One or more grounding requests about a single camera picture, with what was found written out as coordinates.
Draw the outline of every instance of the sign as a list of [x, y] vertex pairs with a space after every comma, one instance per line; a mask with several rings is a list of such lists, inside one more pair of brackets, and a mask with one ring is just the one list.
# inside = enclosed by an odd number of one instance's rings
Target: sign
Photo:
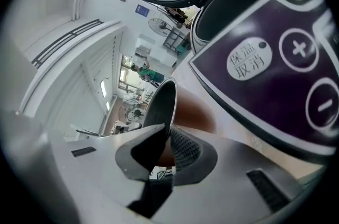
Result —
[[144, 7], [144, 6], [138, 5], [137, 8], [136, 8], [136, 13], [138, 13], [138, 14], [144, 16], [144, 17], [147, 17], [148, 12], [149, 12], [149, 9]]

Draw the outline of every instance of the rice cooker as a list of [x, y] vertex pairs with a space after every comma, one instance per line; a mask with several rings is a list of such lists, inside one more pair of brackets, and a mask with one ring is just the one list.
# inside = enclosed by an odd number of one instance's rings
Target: rice cooker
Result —
[[144, 0], [200, 8], [191, 69], [253, 134], [313, 163], [339, 131], [338, 34], [325, 0]]

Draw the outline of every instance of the purple control panel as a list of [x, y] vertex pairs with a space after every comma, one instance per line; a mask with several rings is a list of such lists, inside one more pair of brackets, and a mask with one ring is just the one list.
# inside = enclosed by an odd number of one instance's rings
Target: purple control panel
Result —
[[265, 141], [329, 156], [339, 134], [337, 40], [324, 0], [259, 0], [190, 66], [213, 97], [265, 132]]

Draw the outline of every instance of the button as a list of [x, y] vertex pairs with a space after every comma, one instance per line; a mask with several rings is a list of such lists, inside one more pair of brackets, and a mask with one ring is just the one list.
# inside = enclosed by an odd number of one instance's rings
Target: button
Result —
[[310, 126], [326, 136], [335, 133], [324, 132], [336, 121], [339, 114], [339, 89], [328, 77], [319, 79], [306, 98], [306, 118]]
[[286, 65], [300, 73], [313, 70], [319, 61], [318, 45], [309, 33], [299, 28], [291, 28], [281, 35], [279, 52]]

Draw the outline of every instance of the person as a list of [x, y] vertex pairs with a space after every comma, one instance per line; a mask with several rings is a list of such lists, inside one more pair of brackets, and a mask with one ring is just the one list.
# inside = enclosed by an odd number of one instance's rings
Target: person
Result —
[[157, 73], [154, 70], [149, 69], [149, 62], [147, 58], [144, 59], [145, 63], [142, 67], [138, 67], [135, 64], [131, 66], [131, 70], [136, 71], [140, 77], [145, 81], [154, 81], [157, 83], [161, 83], [165, 76], [161, 73]]

